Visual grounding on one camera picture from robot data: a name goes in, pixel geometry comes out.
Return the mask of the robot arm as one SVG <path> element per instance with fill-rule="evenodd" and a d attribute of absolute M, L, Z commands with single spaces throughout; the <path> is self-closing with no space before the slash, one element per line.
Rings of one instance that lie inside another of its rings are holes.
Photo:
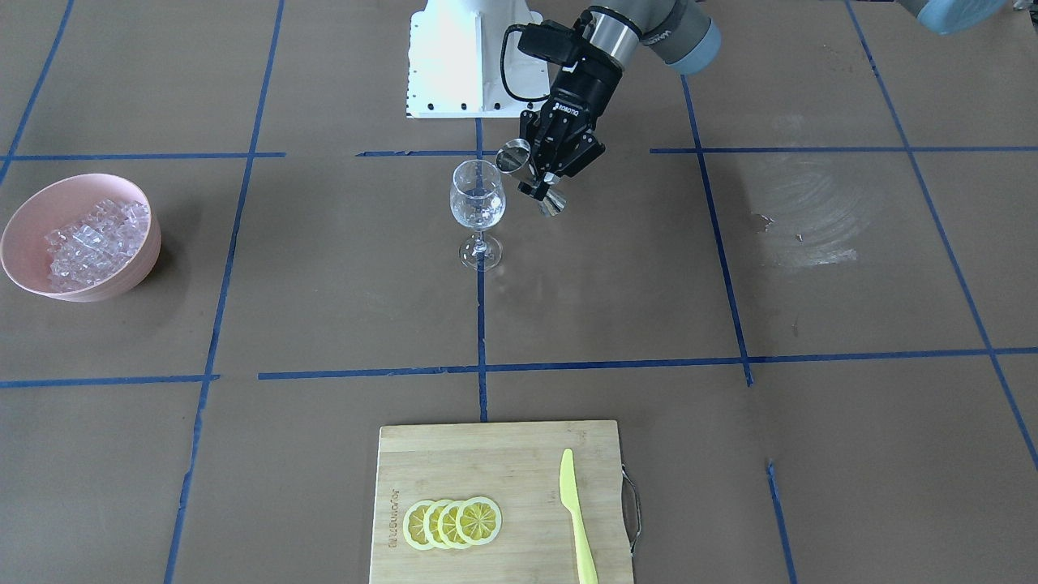
<path fill-rule="evenodd" d="M 601 1 L 574 24 L 512 25 L 517 49 L 557 66 L 537 109 L 523 112 L 519 137 L 529 145 L 523 195 L 542 202 L 561 178 L 574 177 L 604 152 L 594 129 L 636 48 L 651 49 L 671 69 L 694 75 L 722 48 L 722 33 L 693 1 Z"/>

